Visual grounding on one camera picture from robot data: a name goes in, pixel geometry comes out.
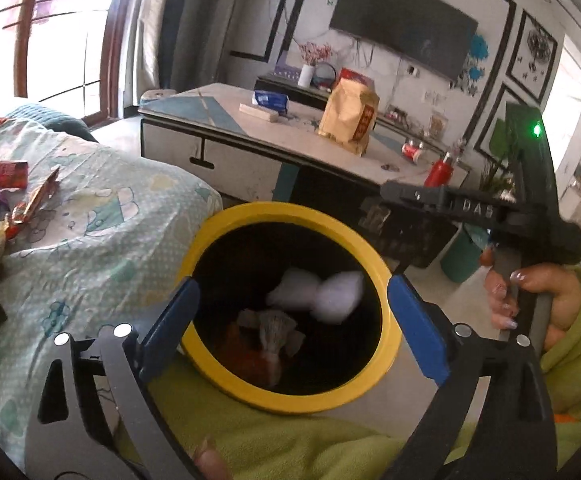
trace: green bucket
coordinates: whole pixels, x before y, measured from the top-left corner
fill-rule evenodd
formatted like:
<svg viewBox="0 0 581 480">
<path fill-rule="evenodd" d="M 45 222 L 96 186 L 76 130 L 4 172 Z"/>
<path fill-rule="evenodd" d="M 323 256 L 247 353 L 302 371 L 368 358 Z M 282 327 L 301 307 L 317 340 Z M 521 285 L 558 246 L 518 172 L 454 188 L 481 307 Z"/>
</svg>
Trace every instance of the green bucket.
<svg viewBox="0 0 581 480">
<path fill-rule="evenodd" d="M 458 237 L 440 262 L 444 274 L 452 282 L 465 282 L 479 268 L 479 255 L 487 244 L 488 233 L 484 229 L 462 225 Z"/>
</svg>

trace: window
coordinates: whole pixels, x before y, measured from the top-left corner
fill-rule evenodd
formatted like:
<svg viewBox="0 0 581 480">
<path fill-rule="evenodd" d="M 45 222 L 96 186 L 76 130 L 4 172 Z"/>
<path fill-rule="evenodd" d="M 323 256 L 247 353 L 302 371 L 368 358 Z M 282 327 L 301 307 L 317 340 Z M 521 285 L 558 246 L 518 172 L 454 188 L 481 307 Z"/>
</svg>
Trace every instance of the window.
<svg viewBox="0 0 581 480">
<path fill-rule="evenodd" d="M 562 50 L 555 81 L 542 114 L 555 171 L 567 152 L 581 115 L 581 67 Z"/>
<path fill-rule="evenodd" d="M 115 29 L 121 38 L 125 7 L 124 0 L 0 0 L 0 99 L 27 97 L 89 123 L 113 115 Z"/>
</svg>

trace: floor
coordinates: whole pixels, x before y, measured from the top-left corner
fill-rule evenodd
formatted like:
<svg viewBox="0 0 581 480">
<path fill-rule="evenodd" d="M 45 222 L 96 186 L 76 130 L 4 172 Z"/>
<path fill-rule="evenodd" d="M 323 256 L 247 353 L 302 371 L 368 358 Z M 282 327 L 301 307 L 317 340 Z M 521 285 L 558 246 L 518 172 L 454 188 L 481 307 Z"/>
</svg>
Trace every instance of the floor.
<svg viewBox="0 0 581 480">
<path fill-rule="evenodd" d="M 117 121 L 95 130 L 93 135 L 106 146 L 139 156 L 139 120 L 133 117 Z M 479 335 L 497 338 L 489 323 L 482 287 L 484 269 L 458 286 L 446 277 L 437 258 L 427 269 L 410 267 L 406 276 L 424 301 L 439 304 L 452 322 L 468 323 Z M 480 382 L 467 420 L 477 420 L 487 385 L 488 380 Z M 403 340 L 395 362 L 378 384 L 360 399 L 324 415 L 350 420 L 406 441 L 436 390 L 435 384 L 421 374 Z"/>
</svg>

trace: hand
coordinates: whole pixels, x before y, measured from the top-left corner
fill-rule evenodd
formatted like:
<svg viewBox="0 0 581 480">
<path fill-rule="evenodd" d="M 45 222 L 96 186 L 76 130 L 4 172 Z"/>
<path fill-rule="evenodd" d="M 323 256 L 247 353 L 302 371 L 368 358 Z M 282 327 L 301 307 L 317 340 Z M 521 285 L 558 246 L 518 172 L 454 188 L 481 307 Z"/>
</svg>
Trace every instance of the hand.
<svg viewBox="0 0 581 480">
<path fill-rule="evenodd" d="M 210 437 L 205 438 L 195 449 L 192 461 L 206 480 L 233 480 L 226 461 L 215 449 L 215 441 Z"/>
<path fill-rule="evenodd" d="M 485 267 L 493 265 L 493 250 L 486 248 L 479 257 Z M 575 322 L 581 307 L 581 284 L 572 271 L 556 264 L 538 264 L 516 270 L 510 282 L 529 292 L 551 292 L 553 305 L 551 322 L 544 340 L 544 350 L 548 351 L 562 339 Z M 501 330 L 517 328 L 515 316 L 519 312 L 517 301 L 507 290 L 507 280 L 493 269 L 488 271 L 484 287 L 488 293 L 488 304 L 493 312 L 493 326 Z"/>
</svg>

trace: window frame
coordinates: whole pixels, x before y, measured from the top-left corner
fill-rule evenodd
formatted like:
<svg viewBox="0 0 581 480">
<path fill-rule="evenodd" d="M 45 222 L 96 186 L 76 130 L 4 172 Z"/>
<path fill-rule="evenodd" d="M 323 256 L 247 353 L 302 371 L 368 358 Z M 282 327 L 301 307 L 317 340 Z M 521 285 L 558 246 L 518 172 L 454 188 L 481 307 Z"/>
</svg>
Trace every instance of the window frame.
<svg viewBox="0 0 581 480">
<path fill-rule="evenodd" d="M 17 26 L 14 46 L 13 83 L 15 97 L 28 97 L 28 49 L 30 30 L 36 0 L 22 0 L 19 17 L 16 22 L 8 26 Z M 126 20 L 126 12 L 130 0 L 111 0 L 104 28 L 104 41 L 100 60 L 99 99 L 100 109 L 94 114 L 81 118 L 93 126 L 118 117 L 118 99 L 120 58 L 122 54 L 122 38 Z"/>
</svg>

